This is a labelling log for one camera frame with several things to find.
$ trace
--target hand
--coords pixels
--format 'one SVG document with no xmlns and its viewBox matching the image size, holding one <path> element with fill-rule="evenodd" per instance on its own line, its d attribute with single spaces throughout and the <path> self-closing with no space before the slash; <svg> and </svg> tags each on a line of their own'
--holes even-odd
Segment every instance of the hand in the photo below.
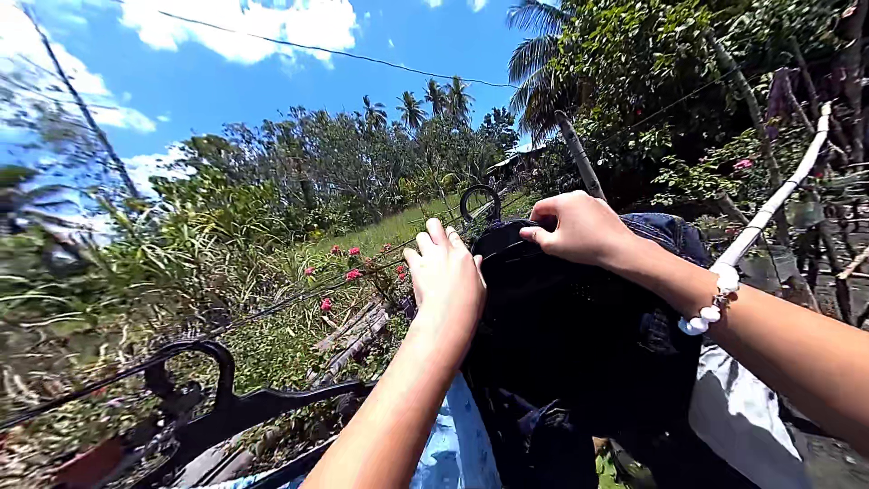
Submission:
<svg viewBox="0 0 869 489">
<path fill-rule="evenodd" d="M 607 203 L 584 191 L 544 198 L 534 205 L 531 220 L 558 219 L 554 232 L 540 227 L 520 230 L 520 236 L 540 245 L 549 255 L 585 265 L 612 266 L 625 253 L 636 252 L 637 238 Z"/>
<path fill-rule="evenodd" d="M 486 298 L 480 274 L 482 257 L 471 257 L 452 226 L 444 231 L 441 221 L 431 218 L 426 229 L 416 235 L 419 253 L 404 249 L 419 315 L 429 319 L 424 321 L 427 325 L 434 322 L 438 327 L 461 329 L 460 336 L 470 339 Z"/>
</svg>

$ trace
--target coconut palm tree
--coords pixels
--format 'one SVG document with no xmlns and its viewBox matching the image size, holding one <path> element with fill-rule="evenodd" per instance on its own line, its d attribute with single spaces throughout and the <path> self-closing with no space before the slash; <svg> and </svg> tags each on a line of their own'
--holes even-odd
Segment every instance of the coconut palm tree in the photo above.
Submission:
<svg viewBox="0 0 869 489">
<path fill-rule="evenodd" d="M 386 105 L 380 102 L 371 104 L 371 98 L 368 95 L 362 98 L 362 104 L 365 105 L 365 120 L 368 125 L 375 129 L 386 127 Z"/>
<path fill-rule="evenodd" d="M 401 111 L 401 121 L 408 128 L 416 131 L 422 126 L 422 121 L 426 118 L 426 111 L 420 106 L 420 101 L 414 98 L 412 91 L 406 91 L 401 94 L 401 97 L 396 97 L 401 102 L 401 105 L 395 107 Z"/>
<path fill-rule="evenodd" d="M 426 102 L 432 104 L 432 117 L 440 116 L 447 108 L 447 94 L 434 78 L 428 79 L 426 85 Z"/>
<path fill-rule="evenodd" d="M 447 85 L 447 113 L 455 117 L 459 124 L 470 124 L 471 103 L 474 98 L 465 91 L 470 84 L 461 81 L 458 76 Z"/>
<path fill-rule="evenodd" d="M 530 132 L 535 140 L 556 126 L 556 109 L 567 110 L 580 100 L 580 80 L 561 79 L 548 64 L 559 52 L 563 26 L 574 15 L 573 7 L 553 6 L 540 0 L 522 0 L 507 12 L 509 28 L 537 34 L 516 47 L 508 66 L 510 83 L 519 85 L 510 99 L 510 110 L 522 113 L 520 131 Z"/>
</svg>

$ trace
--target white cloud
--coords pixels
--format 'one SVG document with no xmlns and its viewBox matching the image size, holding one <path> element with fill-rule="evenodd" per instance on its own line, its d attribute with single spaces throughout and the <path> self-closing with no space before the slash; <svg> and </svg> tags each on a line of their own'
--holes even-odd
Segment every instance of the white cloud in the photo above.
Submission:
<svg viewBox="0 0 869 489">
<path fill-rule="evenodd" d="M 93 108 L 93 116 L 98 124 L 140 132 L 151 132 L 156 129 L 154 121 L 140 111 L 122 106 L 129 101 L 129 98 L 124 95 L 119 100 L 106 87 L 101 75 L 91 73 L 82 60 L 72 56 L 62 44 L 52 41 L 51 49 L 85 102 L 115 108 L 114 110 Z M 36 68 L 25 58 L 45 70 Z M 38 92 L 9 87 L 19 96 L 19 102 L 24 102 L 28 106 L 39 100 L 45 102 L 46 99 L 39 95 L 43 93 L 44 96 L 69 102 L 68 109 L 76 112 L 72 97 L 66 92 L 60 80 L 53 75 L 53 64 L 33 24 L 12 3 L 12 0 L 0 0 L 0 72 L 21 76 L 22 84 L 35 88 Z"/>
<path fill-rule="evenodd" d="M 356 14 L 349 0 L 295 0 L 286 9 L 270 9 L 250 2 L 242 12 L 238 0 L 126 0 L 121 4 L 121 24 L 136 30 L 139 38 L 157 50 L 178 50 L 188 41 L 204 45 L 229 61 L 253 64 L 279 53 L 295 59 L 296 52 L 329 64 L 331 54 L 304 50 L 246 36 L 241 32 L 331 50 L 355 46 Z M 159 10 L 237 30 L 164 16 Z"/>
<path fill-rule="evenodd" d="M 470 7 L 474 12 L 479 12 L 486 6 L 486 1 L 487 0 L 468 0 L 468 7 Z"/>
<path fill-rule="evenodd" d="M 130 179 L 136 188 L 145 196 L 156 198 L 157 193 L 149 181 L 151 177 L 166 177 L 169 179 L 186 178 L 196 173 L 196 170 L 185 166 L 175 168 L 177 159 L 184 158 L 184 152 L 177 143 L 166 147 L 165 153 L 153 155 L 137 155 L 134 157 L 121 158 L 127 167 Z"/>
</svg>

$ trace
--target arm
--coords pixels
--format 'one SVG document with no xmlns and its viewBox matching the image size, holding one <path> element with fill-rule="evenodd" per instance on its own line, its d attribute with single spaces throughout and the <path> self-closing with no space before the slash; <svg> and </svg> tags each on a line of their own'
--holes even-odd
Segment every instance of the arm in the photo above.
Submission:
<svg viewBox="0 0 869 489">
<path fill-rule="evenodd" d="M 634 235 L 601 200 L 573 192 L 541 200 L 526 228 L 543 251 L 613 271 L 664 298 L 686 318 L 718 292 L 714 273 Z M 830 433 L 869 454 L 869 332 L 742 285 L 708 334 L 754 375 Z"/>
<path fill-rule="evenodd" d="M 407 337 L 359 412 L 302 485 L 407 487 L 437 409 L 474 335 L 485 285 L 481 257 L 458 233 L 429 219 L 405 250 L 419 313 Z"/>
</svg>

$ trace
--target hanger hook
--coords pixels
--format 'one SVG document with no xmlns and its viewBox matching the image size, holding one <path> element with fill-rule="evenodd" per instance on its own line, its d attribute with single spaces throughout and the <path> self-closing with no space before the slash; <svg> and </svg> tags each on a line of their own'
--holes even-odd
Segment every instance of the hanger hook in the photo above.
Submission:
<svg viewBox="0 0 869 489">
<path fill-rule="evenodd" d="M 490 217 L 490 221 L 498 222 L 501 220 L 501 197 L 498 196 L 498 192 L 495 191 L 492 187 L 484 184 L 471 185 L 465 191 L 465 193 L 461 194 L 461 200 L 459 201 L 459 211 L 461 212 L 461 216 L 465 218 L 469 223 L 474 222 L 474 217 L 471 216 L 470 212 L 468 212 L 468 198 L 471 197 L 471 194 L 476 191 L 482 191 L 492 196 L 492 209 L 490 209 L 487 214 Z"/>
</svg>

